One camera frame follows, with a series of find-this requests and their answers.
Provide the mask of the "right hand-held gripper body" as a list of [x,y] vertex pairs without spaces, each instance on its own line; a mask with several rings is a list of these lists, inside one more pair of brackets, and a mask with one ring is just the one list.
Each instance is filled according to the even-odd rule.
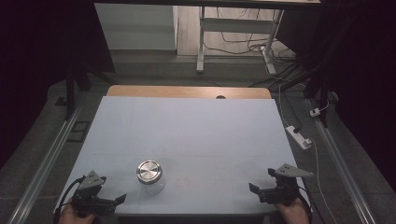
[[275,170],[276,186],[273,189],[262,189],[262,194],[259,195],[261,203],[283,203],[289,206],[301,195],[297,178],[314,176],[311,172],[286,163]]

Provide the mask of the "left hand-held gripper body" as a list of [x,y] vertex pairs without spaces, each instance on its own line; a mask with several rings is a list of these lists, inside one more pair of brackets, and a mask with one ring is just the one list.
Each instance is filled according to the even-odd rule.
[[100,177],[95,171],[90,171],[76,189],[71,204],[79,217],[89,214],[112,216],[115,213],[114,201],[100,199],[97,196],[104,185],[100,184]]

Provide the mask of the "clear glass jar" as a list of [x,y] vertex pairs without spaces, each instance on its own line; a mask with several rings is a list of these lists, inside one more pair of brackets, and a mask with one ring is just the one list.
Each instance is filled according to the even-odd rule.
[[154,177],[139,176],[138,180],[141,184],[143,191],[149,195],[160,193],[165,187],[165,180],[161,175]]

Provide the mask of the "person's right hand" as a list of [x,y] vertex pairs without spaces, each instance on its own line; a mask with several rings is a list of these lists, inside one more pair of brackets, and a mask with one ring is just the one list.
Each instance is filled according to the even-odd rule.
[[294,200],[289,206],[276,203],[275,208],[281,213],[287,224],[309,224],[306,206],[300,199]]

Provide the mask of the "person's left hand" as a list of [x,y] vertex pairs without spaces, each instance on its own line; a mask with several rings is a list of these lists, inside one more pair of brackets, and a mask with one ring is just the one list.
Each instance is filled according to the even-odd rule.
[[57,224],[92,224],[95,218],[95,214],[79,217],[75,209],[68,204],[61,211]]

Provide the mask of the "white power strip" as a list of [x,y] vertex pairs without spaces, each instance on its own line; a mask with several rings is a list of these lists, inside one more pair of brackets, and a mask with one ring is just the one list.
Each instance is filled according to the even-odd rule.
[[307,150],[311,148],[312,141],[309,138],[304,138],[300,134],[300,130],[298,128],[290,125],[289,127],[286,127],[285,130],[301,150]]

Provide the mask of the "black floor plate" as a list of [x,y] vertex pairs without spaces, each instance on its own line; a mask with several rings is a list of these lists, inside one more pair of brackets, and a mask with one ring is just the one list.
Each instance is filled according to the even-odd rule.
[[82,143],[90,129],[89,121],[76,121],[67,137],[67,142]]

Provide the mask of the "black metal stand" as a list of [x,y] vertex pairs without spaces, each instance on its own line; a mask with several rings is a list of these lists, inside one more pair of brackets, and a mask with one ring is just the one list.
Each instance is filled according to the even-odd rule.
[[328,107],[328,93],[330,84],[330,74],[327,71],[329,62],[322,60],[316,67],[307,71],[304,75],[292,79],[284,85],[280,85],[280,90],[285,91],[298,83],[309,78],[309,81],[303,90],[304,97],[307,99],[314,98],[319,93],[319,120],[322,125],[327,128],[328,123],[326,120],[326,110]]
[[108,77],[104,72],[94,68],[87,63],[70,62],[66,68],[65,82],[66,82],[66,116],[65,119],[69,120],[75,111],[75,88],[74,84],[77,83],[82,91],[89,91],[91,89],[91,82],[88,74],[91,73],[96,77],[102,79],[105,83],[117,85],[117,82]]

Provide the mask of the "wooden table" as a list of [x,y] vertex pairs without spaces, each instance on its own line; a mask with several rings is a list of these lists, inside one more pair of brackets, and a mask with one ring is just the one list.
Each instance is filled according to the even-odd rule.
[[113,85],[107,96],[208,99],[271,99],[265,88]]

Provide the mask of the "dark curtain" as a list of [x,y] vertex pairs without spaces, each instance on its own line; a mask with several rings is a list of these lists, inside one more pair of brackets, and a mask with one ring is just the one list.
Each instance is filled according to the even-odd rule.
[[95,0],[0,0],[0,168],[47,102],[49,87],[73,75],[112,72]]
[[336,32],[326,71],[336,112],[396,191],[396,0],[321,0],[322,10],[286,10],[277,39],[307,69],[318,65]]

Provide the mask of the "white cabinet panel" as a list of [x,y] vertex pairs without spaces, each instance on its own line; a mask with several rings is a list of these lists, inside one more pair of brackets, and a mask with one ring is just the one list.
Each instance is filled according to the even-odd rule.
[[177,7],[105,3],[94,6],[110,49],[177,49]]

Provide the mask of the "metal floor rail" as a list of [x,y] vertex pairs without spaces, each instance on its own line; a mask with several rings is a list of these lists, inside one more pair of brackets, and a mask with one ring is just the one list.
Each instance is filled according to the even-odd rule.
[[76,119],[81,111],[82,102],[78,102],[75,111],[65,121],[61,130],[57,133],[56,138],[52,141],[49,150],[45,154],[44,159],[40,162],[39,167],[30,181],[27,189],[22,194],[17,206],[11,214],[7,224],[24,224],[28,218],[35,201],[42,190],[50,171],[56,162],[66,141],[67,135],[71,132]]
[[320,106],[318,108],[320,114],[314,117],[314,122],[317,126],[320,139],[332,160],[333,167],[349,195],[350,201],[359,216],[361,224],[378,224],[375,220],[372,209],[364,198],[358,182],[351,173],[347,161],[344,159],[340,151],[339,145],[336,143],[331,130],[328,128],[326,117],[331,114],[331,109],[332,107],[330,105]]

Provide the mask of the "white desk frame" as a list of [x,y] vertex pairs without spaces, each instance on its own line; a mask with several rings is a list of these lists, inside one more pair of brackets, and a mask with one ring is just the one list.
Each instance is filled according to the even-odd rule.
[[197,52],[196,72],[202,74],[205,65],[204,41],[205,33],[241,33],[268,35],[268,41],[264,47],[259,47],[259,51],[264,59],[265,68],[269,75],[275,75],[276,69],[271,62],[270,50],[276,37],[276,32],[283,14],[281,9],[273,11],[274,17],[268,21],[259,19],[228,19],[211,18],[205,15],[205,7],[199,7],[199,46]]

